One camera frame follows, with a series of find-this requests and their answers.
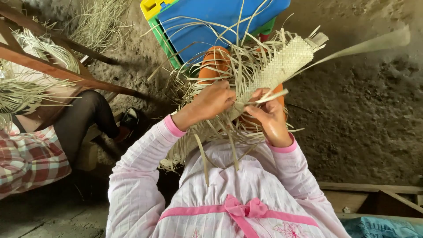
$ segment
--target woman's left hand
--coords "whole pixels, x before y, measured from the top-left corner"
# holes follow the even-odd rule
[[[212,119],[230,108],[236,100],[236,93],[229,89],[229,82],[222,80],[205,87],[194,100],[172,116],[176,127],[186,131],[191,125]]]

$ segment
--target woman's right hand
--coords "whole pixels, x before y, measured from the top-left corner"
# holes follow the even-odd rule
[[[253,93],[251,102],[259,100],[269,92],[269,88],[257,89]],[[246,106],[246,112],[261,122],[263,134],[274,147],[288,147],[293,141],[285,126],[285,113],[283,106],[276,100],[268,101],[261,107]]]

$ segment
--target pink bow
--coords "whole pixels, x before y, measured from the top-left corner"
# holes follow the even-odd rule
[[[253,198],[246,205],[242,205],[236,197],[228,195],[225,200],[225,209],[232,215],[241,217],[259,217],[264,215],[268,208],[266,204],[262,203],[260,199]]]

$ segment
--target pink sleeve cuff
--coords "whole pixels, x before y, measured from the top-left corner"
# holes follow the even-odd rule
[[[294,138],[294,135],[291,132],[289,132],[289,137],[292,139],[292,145],[288,147],[274,147],[267,140],[266,140],[266,144],[270,148],[270,150],[273,152],[281,153],[281,154],[291,153],[297,148],[298,144]]]
[[[180,129],[178,129],[175,125],[175,123],[172,120],[172,117],[169,115],[167,115],[165,117],[165,125],[166,127],[169,129],[169,131],[176,137],[182,137],[184,136],[187,132],[185,131],[181,131]]]

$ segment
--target hand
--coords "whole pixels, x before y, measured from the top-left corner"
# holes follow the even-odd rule
[[[191,103],[172,116],[172,120],[178,129],[186,131],[191,125],[212,119],[230,108],[235,99],[236,93],[229,89],[229,82],[218,81],[201,90]]]
[[[269,88],[257,89],[250,101],[259,100],[269,90]],[[245,110],[261,122],[264,136],[274,147],[288,147],[292,145],[293,141],[285,126],[283,106],[276,99],[266,102],[261,107],[246,106]]]

